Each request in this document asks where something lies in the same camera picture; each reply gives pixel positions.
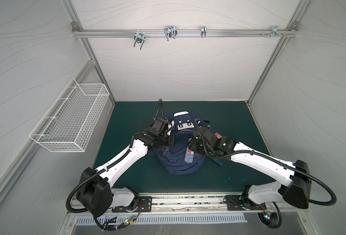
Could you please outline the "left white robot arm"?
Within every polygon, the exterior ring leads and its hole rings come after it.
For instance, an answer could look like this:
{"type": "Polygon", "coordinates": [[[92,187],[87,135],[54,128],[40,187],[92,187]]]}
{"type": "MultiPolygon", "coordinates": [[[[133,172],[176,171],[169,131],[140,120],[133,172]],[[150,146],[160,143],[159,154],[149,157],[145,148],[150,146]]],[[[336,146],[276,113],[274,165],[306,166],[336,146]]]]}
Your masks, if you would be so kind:
{"type": "Polygon", "coordinates": [[[87,211],[98,218],[110,208],[135,210],[139,194],[131,188],[115,189],[113,186],[149,150],[173,143],[174,137],[170,134],[173,127],[171,118],[157,117],[146,129],[133,135],[130,144],[110,161],[96,169],[85,169],[79,184],[69,193],[65,203],[67,211],[87,211]]]}

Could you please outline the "red booklet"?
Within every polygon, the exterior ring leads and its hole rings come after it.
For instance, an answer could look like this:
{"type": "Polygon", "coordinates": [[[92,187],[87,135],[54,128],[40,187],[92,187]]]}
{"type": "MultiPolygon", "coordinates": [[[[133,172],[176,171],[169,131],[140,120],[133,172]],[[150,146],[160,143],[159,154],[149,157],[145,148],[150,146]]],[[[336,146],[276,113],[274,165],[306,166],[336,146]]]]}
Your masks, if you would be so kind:
{"type": "Polygon", "coordinates": [[[221,134],[219,134],[219,133],[216,133],[215,136],[216,136],[218,139],[222,139],[222,138],[223,138],[223,136],[222,136],[221,134]]]}

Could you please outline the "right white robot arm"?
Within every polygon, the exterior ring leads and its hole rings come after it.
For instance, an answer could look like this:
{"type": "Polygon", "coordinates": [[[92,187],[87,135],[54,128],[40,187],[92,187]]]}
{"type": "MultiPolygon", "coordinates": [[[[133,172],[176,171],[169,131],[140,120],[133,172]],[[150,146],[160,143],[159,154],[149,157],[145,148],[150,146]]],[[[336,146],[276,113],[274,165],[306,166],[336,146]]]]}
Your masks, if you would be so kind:
{"type": "Polygon", "coordinates": [[[254,150],[242,142],[227,136],[213,134],[201,126],[194,132],[188,147],[195,153],[214,160],[227,159],[257,170],[274,181],[263,185],[247,185],[236,202],[246,209],[263,203],[284,201],[289,205],[307,209],[309,204],[332,206],[337,202],[333,190],[324,182],[310,175],[308,164],[303,161],[284,161],[254,150]],[[312,183],[315,182],[329,195],[328,201],[310,198],[312,183]]]}

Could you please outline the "navy blue backpack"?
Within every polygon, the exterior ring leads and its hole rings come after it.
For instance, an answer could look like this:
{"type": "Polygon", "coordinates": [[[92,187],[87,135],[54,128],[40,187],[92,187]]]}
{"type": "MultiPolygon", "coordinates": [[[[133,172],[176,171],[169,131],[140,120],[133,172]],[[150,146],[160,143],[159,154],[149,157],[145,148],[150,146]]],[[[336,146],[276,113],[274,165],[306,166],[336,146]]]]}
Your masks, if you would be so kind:
{"type": "Polygon", "coordinates": [[[193,121],[199,118],[199,116],[183,111],[164,115],[164,118],[171,118],[173,120],[171,133],[174,134],[174,146],[159,146],[148,152],[148,155],[157,157],[165,170],[172,175],[191,174],[200,170],[205,163],[206,156],[194,153],[191,164],[187,164],[184,161],[189,141],[195,132],[193,121]]]}

